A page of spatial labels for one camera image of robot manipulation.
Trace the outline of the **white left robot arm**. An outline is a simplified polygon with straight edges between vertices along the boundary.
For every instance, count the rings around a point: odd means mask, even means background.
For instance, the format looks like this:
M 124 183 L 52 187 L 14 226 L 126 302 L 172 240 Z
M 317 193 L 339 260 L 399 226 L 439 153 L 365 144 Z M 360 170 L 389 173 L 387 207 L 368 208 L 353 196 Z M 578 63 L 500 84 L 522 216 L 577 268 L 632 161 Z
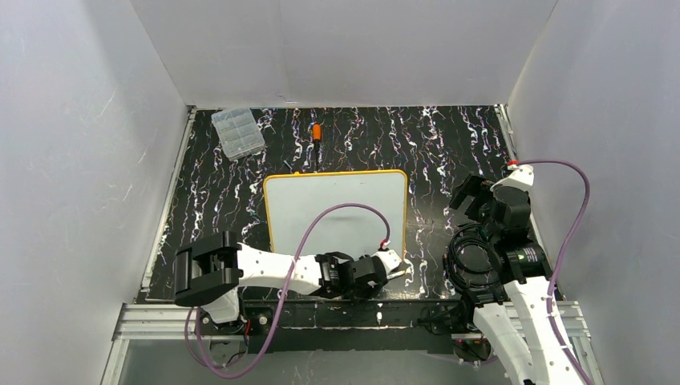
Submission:
M 372 298 L 401 265 L 392 249 L 354 259 L 343 253 L 295 257 L 255 249 L 221 232 L 182 245 L 174 263 L 173 302 L 200 307 L 217 324 L 241 316 L 241 287 L 287 288 L 320 298 Z

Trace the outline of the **yellow framed whiteboard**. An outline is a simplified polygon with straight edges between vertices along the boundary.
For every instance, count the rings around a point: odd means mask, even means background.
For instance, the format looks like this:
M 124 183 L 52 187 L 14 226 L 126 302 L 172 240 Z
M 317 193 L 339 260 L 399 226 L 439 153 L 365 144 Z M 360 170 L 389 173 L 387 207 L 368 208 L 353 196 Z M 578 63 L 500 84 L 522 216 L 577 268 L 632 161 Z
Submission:
M 384 239 L 406 249 L 407 185 L 398 169 L 295 173 L 263 183 L 270 247 L 275 253 L 372 254 Z

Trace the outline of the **white orange marker pen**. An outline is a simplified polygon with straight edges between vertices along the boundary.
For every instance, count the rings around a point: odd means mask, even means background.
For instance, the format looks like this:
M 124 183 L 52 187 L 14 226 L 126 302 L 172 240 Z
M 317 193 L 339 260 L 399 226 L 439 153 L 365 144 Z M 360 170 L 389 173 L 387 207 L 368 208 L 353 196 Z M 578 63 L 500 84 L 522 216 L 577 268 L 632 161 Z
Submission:
M 404 269 L 404 270 L 400 270 L 400 271 L 395 271 L 395 272 L 390 273 L 390 274 L 387 275 L 387 280 L 388 280 L 388 281 L 391 281 L 391 280 L 394 280 L 394 279 L 396 279 L 396 278 L 400 278 L 400 277 L 402 277 L 402 276 L 404 276 L 404 275 L 406 275 L 406 274 L 407 274 L 407 271 L 406 271 L 405 269 Z

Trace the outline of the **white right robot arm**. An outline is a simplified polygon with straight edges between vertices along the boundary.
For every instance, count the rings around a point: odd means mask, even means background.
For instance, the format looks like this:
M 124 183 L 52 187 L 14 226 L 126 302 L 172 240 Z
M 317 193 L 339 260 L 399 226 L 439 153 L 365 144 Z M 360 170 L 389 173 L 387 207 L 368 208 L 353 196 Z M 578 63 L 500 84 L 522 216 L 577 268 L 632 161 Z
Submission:
M 447 248 L 447 278 L 461 282 L 459 271 L 496 274 L 494 283 L 461 284 L 463 314 L 512 383 L 588 384 L 565 336 L 547 255 L 529 236 L 532 182 L 532 174 L 518 169 L 498 182 L 470 175 L 454 189 L 451 208 L 467 197 L 472 202 L 465 211 L 469 223 Z

